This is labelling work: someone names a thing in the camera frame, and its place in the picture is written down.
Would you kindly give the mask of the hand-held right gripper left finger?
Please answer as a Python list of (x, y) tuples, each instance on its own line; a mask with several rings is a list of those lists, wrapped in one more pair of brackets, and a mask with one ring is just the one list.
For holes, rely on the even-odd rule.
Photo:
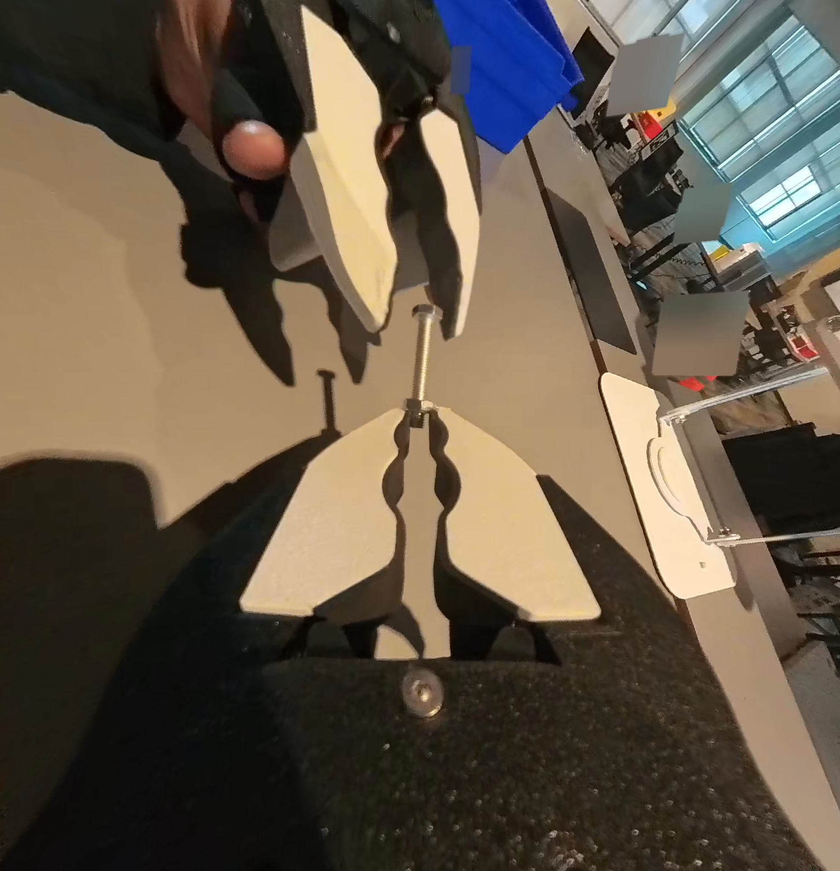
[(386, 619), (402, 604), (408, 416), (392, 409), (307, 466), (240, 597), (246, 614)]

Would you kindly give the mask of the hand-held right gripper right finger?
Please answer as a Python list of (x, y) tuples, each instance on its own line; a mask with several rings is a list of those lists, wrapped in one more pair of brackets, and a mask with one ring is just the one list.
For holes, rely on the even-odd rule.
[(585, 623), (601, 607), (535, 471), (449, 408), (428, 417), (442, 512), (433, 575), (451, 623)]

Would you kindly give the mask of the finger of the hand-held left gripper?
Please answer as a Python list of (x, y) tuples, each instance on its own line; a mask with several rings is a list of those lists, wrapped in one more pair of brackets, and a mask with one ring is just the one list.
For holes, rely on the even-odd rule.
[(291, 180), (339, 291), (363, 327), (378, 333), (398, 261), (376, 144), (381, 103), (337, 31), (305, 6), (301, 21), (315, 122), (295, 149)]
[(429, 107), (406, 123), (393, 150), (396, 202), (413, 222), (430, 301), (445, 341), (464, 332), (479, 256), (482, 196), (472, 131)]

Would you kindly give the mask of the silver bolt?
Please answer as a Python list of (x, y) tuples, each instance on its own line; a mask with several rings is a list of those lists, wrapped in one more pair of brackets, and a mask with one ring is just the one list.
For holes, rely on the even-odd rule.
[(416, 321), (416, 341), (414, 370), (410, 400), (413, 408), (424, 408), (426, 382), (430, 357), (430, 343), (433, 329), (438, 320), (439, 310), (432, 304), (422, 304), (414, 308)]

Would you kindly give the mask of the person's left forearm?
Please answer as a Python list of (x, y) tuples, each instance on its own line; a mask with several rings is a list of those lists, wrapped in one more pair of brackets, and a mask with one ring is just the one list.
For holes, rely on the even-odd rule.
[(159, 160), (185, 118), (166, 95), (153, 1), (0, 1), (0, 93)]

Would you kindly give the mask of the person's left hand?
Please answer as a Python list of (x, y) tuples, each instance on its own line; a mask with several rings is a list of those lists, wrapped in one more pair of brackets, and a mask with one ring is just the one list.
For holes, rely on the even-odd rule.
[[(164, 1), (156, 14), (160, 79), (176, 109), (214, 145), (215, 74), (229, 55), (234, 35), (230, 1)], [(269, 125), (241, 120), (225, 134), (229, 166), (252, 180), (272, 180), (288, 167), (288, 149)]]

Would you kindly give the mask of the blue plastic bin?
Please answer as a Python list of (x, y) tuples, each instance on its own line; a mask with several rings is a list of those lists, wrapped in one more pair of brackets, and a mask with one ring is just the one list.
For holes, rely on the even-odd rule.
[(454, 49), (469, 49), (464, 93), (477, 136), (510, 153), (584, 75), (545, 1), (436, 1)]

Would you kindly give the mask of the black desk mat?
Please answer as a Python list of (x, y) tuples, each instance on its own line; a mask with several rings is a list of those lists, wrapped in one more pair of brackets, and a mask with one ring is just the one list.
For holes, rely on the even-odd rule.
[(585, 214), (547, 187), (542, 195), (557, 248), (573, 279), (593, 338), (625, 353), (637, 354)]

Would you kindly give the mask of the white base board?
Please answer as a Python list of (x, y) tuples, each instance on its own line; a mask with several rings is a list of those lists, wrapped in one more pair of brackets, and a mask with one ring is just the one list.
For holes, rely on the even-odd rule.
[(680, 600), (732, 590), (736, 571), (710, 541), (718, 527), (691, 449), (663, 420), (671, 402), (612, 373), (600, 377), (600, 392), (660, 582)]

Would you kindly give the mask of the black chair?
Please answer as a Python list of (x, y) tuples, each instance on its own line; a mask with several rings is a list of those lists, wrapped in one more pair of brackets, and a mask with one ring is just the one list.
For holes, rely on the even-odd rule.
[(586, 112), (600, 84), (610, 70), (614, 56), (600, 43), (591, 29), (587, 28), (572, 51), (572, 57), (583, 78), (571, 88), (574, 105), (568, 111), (572, 118)]
[(670, 219), (679, 210), (683, 194), (665, 182), (683, 155), (675, 137), (667, 139), (645, 158), (624, 170), (610, 186), (626, 232), (634, 235), (650, 225)]

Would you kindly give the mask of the clear acrylic stand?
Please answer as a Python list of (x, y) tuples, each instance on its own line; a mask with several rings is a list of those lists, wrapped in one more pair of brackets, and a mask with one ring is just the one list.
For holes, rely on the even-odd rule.
[[(745, 400), (753, 396), (778, 392), (784, 387), (806, 383), (823, 376), (831, 376), (834, 380), (840, 382), (840, 372), (835, 368), (829, 369), (823, 365), (802, 365), (792, 367), (787, 370), (787, 372), (774, 376), (770, 380), (760, 384), (741, 387), (724, 394), (719, 394), (718, 396), (712, 396), (700, 401), (688, 403), (687, 405), (672, 408), (665, 412), (658, 411), (656, 414), (656, 422), (658, 424), (659, 434), (662, 435), (666, 430), (671, 430), (674, 427), (681, 426), (687, 418), (699, 413), (709, 412), (711, 409), (719, 408), (735, 401)], [(731, 529), (726, 526), (711, 528), (709, 520), (698, 521), (690, 507), (677, 506), (674, 507), (674, 511), (681, 517), (687, 518), (690, 524), (694, 527), (701, 543), (719, 549), (732, 549), (737, 546), (758, 543), (784, 543), (811, 538), (831, 538), (840, 536), (840, 528), (830, 528), (809, 532), (786, 533), (784, 535), (763, 538), (742, 538), (741, 535), (731, 531)]]

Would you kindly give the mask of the large window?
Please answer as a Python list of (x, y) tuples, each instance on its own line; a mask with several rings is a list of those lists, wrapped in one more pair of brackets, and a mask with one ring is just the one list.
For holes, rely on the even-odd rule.
[(688, 113), (687, 133), (773, 242), (840, 205), (840, 66), (794, 16)]

